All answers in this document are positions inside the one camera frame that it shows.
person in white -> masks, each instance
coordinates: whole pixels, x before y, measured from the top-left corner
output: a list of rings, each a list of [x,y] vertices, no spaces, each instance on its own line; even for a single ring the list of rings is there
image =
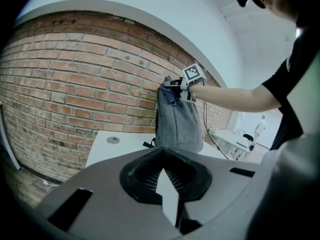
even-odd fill
[[[259,138],[259,136],[262,134],[262,132],[266,129],[267,123],[266,123],[266,116],[263,115],[261,117],[261,120],[259,121],[258,125],[256,126],[255,130],[254,130],[254,137],[253,137],[253,148],[256,146],[257,143],[257,139]]]

white arrow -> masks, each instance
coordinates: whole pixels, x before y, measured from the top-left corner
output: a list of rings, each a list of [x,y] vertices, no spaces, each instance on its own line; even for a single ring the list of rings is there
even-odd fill
[[[162,196],[162,212],[171,224],[175,226],[178,214],[179,194],[164,169],[160,173],[155,192]]]

black sleeve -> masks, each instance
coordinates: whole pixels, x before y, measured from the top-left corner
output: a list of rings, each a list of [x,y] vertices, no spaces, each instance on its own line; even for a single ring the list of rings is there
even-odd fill
[[[283,105],[288,96],[289,72],[287,70],[287,60],[285,60],[275,74],[262,85],[267,88],[272,95]]]

black cable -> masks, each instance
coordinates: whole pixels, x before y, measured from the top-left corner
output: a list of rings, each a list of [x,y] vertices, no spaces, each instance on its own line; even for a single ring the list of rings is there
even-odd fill
[[[224,157],[226,159],[229,160],[229,157],[220,149],[220,147],[217,145],[217,143],[214,141],[214,139],[211,137],[208,127],[207,127],[207,121],[208,121],[208,105],[206,101],[203,101],[203,123],[204,123],[204,127],[206,129],[206,132],[208,133],[211,141],[213,144],[215,144],[215,146],[217,147],[217,149],[224,155]]]

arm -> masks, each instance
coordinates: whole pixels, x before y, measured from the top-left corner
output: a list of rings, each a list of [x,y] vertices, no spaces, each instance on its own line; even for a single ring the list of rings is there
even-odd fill
[[[194,99],[233,111],[263,112],[281,107],[278,100],[263,85],[247,90],[194,84],[189,90]]]

